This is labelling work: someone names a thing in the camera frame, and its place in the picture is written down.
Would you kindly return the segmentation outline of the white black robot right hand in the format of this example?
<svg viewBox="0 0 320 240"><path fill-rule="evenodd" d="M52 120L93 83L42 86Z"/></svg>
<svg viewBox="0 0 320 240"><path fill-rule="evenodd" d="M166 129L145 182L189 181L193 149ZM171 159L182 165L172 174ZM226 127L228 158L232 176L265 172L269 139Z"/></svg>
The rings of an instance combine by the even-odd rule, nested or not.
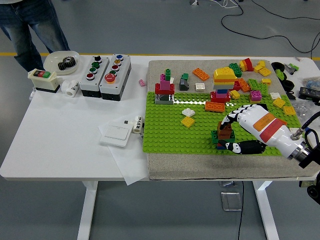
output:
<svg viewBox="0 0 320 240"><path fill-rule="evenodd" d="M218 143L227 150L239 155L262 154L266 147L275 147L287 159L302 159L302 153L307 149L303 139L291 139L292 132L272 113L260 104L243 105L224 117L219 127L223 130L227 125L238 122L239 125L252 134L255 140L242 142Z"/></svg>

